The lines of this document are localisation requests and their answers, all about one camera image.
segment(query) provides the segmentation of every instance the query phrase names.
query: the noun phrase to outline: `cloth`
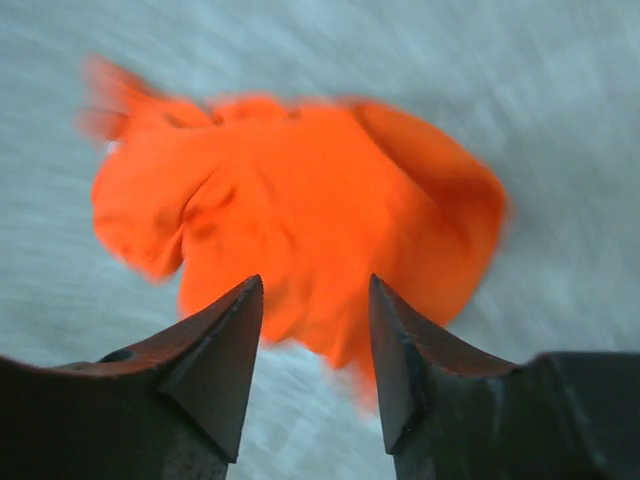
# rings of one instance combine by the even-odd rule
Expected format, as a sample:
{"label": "cloth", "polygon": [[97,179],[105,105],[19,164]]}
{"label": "cloth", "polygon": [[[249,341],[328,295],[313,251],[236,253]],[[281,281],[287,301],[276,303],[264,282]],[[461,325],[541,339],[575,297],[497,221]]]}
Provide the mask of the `cloth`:
{"label": "cloth", "polygon": [[372,99],[199,106],[103,58],[81,126],[110,143],[91,201],[104,247],[151,281],[181,266],[181,317],[245,278],[265,288],[262,337],[295,340],[375,386],[376,273],[445,325],[487,269],[507,195],[437,128]]}

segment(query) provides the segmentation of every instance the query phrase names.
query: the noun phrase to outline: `orange towel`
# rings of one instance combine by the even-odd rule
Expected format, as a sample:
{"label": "orange towel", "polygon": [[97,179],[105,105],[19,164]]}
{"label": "orange towel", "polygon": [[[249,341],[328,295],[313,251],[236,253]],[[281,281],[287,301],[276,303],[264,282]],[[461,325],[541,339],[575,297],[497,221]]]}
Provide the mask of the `orange towel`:
{"label": "orange towel", "polygon": [[95,232],[158,281],[183,265],[188,316],[246,277],[262,335],[375,377],[368,283],[380,275],[449,322],[488,266],[506,215],[499,180],[427,123],[369,99],[268,94],[199,107],[101,58],[82,125],[117,142],[93,188]]}

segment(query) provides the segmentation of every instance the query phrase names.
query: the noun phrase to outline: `orange cloth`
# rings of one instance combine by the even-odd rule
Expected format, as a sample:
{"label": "orange cloth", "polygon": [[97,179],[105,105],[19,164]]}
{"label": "orange cloth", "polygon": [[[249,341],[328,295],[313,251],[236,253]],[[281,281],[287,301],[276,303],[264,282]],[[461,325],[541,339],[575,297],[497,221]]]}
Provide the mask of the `orange cloth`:
{"label": "orange cloth", "polygon": [[258,93],[199,108],[100,58],[89,83],[104,109],[83,127],[118,142],[93,188],[95,232],[152,280],[184,265],[185,316],[259,273],[263,339],[353,363],[371,386],[371,274],[444,325],[497,245],[499,180],[393,107]]}

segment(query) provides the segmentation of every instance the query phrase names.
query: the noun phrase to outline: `gray background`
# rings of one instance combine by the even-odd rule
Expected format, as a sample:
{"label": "gray background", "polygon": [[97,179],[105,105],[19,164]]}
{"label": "gray background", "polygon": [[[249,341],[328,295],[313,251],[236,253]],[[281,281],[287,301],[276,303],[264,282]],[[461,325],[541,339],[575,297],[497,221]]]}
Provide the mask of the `gray background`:
{"label": "gray background", "polygon": [[[100,158],[71,121],[94,51],[188,95],[364,93],[420,114],[516,207],[452,330],[515,361],[638,348],[640,2],[0,0],[3,354],[97,359],[175,319],[176,282],[146,285],[92,235]],[[390,479],[379,430],[318,359],[262,352],[229,478]]]}

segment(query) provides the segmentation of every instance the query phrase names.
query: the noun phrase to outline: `black plastic part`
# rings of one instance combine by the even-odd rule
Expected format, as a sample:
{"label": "black plastic part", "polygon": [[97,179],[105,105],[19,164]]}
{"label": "black plastic part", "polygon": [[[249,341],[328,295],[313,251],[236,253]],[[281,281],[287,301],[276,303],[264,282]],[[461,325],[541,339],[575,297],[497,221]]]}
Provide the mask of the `black plastic part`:
{"label": "black plastic part", "polygon": [[262,322],[253,277],[97,363],[0,357],[0,478],[223,479],[235,461]]}
{"label": "black plastic part", "polygon": [[640,355],[514,365],[461,341],[373,277],[371,342],[399,480],[640,478]]}

